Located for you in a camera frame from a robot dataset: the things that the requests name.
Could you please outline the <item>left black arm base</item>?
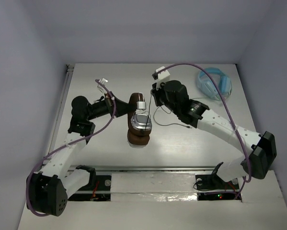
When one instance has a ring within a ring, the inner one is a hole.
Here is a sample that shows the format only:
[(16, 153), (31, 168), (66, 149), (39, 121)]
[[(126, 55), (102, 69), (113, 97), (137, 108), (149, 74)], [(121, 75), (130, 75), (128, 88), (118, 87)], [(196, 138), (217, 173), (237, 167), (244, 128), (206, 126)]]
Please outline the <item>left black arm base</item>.
[(86, 166), (86, 165), (79, 165), (76, 167), (76, 170), (85, 170), (86, 172), (89, 173), (88, 183), (85, 186), (81, 187), (79, 189), (79, 191), (91, 191), (91, 190), (93, 190), (97, 185), (95, 168), (93, 168), (91, 166)]

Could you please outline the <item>brown silver headphones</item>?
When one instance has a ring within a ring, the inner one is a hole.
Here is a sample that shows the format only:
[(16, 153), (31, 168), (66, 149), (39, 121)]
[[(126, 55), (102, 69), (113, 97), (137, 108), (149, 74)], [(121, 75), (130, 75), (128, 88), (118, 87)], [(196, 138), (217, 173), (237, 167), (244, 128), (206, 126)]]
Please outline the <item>brown silver headphones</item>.
[(127, 114), (127, 140), (131, 147), (143, 148), (147, 146), (152, 131), (150, 115), (146, 113), (146, 102), (142, 93), (132, 93), (128, 104), (134, 107)]

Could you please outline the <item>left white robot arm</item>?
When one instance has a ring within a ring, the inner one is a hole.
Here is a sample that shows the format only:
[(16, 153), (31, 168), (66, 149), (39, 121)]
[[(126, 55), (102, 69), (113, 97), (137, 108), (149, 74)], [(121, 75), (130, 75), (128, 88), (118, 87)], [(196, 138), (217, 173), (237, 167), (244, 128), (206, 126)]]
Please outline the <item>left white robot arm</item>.
[(91, 104), (84, 96), (72, 100), (72, 118), (64, 144), (44, 158), (47, 164), (38, 163), (26, 180), (26, 205), (36, 216), (60, 216), (68, 199), (78, 190), (96, 189), (96, 171), (91, 166), (79, 165), (72, 173), (70, 166), (91, 137), (100, 133), (95, 131), (92, 119), (110, 114), (112, 118), (133, 114), (139, 93), (133, 93), (126, 103), (106, 94)]

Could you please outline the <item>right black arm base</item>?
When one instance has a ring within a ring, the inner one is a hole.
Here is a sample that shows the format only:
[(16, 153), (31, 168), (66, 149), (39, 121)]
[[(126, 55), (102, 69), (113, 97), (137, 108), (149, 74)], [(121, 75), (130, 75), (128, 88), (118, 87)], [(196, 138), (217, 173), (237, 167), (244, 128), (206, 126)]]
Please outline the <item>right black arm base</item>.
[(222, 164), (223, 162), (219, 163), (211, 174), (197, 175), (195, 177), (196, 182), (193, 185), (193, 188), (201, 192), (225, 189), (225, 182), (217, 175), (217, 172)]

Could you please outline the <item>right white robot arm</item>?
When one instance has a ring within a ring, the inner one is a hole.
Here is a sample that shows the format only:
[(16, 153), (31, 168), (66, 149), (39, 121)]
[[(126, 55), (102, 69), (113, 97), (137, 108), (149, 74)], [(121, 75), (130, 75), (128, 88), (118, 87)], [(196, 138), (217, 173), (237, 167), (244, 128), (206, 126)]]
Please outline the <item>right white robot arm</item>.
[(166, 106), (181, 122), (220, 138), (243, 154), (216, 166), (209, 178), (213, 186), (223, 188), (228, 181), (245, 176), (265, 178), (277, 156), (272, 133), (260, 134), (233, 125), (207, 105), (190, 99), (187, 88), (177, 80), (154, 83), (151, 94), (157, 106)]

